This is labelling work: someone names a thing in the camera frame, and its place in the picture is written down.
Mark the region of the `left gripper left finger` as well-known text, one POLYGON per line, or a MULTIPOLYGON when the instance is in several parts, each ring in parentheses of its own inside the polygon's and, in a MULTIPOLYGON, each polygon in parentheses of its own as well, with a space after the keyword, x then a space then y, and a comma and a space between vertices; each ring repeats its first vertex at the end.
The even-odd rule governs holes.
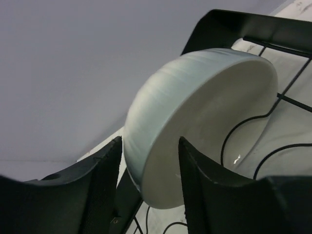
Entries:
POLYGON ((3 234, 106 234, 113 218, 121 137, 72 166, 26 182, 0 178, 3 234))

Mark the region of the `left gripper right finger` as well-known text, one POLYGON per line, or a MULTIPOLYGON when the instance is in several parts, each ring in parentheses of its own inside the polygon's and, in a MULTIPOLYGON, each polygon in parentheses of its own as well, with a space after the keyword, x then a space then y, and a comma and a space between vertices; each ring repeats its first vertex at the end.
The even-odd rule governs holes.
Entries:
POLYGON ((178 156, 189 233, 311 233, 310 176, 246 178, 208 158, 183 137, 178 156))

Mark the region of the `white bowl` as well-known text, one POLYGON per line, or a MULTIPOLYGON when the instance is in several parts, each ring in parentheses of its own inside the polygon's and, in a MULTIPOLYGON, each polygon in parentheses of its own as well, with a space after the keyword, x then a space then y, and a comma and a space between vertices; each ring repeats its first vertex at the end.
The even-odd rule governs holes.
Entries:
POLYGON ((264 131, 277 91, 271 62, 232 49, 186 53, 156 71, 138 91, 122 136, 127 169, 145 203, 183 205, 181 137, 237 167, 264 131))

